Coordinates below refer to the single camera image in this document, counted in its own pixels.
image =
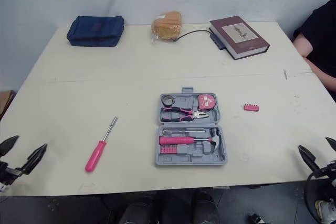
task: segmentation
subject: black shirt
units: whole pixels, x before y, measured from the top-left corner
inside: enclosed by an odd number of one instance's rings
[[[313,11],[310,17],[294,32],[302,33],[313,46],[308,55],[324,73],[336,78],[336,0],[331,0]],[[336,93],[331,92],[336,101]]]

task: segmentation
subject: book cover illustration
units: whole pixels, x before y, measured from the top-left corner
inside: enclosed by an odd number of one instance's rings
[[[244,23],[223,26],[222,29],[235,43],[258,38]]]

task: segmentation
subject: blue pouch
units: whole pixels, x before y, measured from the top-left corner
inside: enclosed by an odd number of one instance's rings
[[[124,19],[117,17],[78,16],[67,39],[78,47],[114,47],[124,31]]]

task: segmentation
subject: loaf of bread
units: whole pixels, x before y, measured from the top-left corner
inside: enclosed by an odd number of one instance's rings
[[[158,39],[176,39],[182,31],[179,12],[163,13],[152,23],[152,35]]]

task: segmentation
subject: brown book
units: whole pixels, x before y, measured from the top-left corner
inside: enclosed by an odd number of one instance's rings
[[[210,30],[235,60],[266,52],[269,48],[269,43],[239,16],[217,19],[210,23]]]

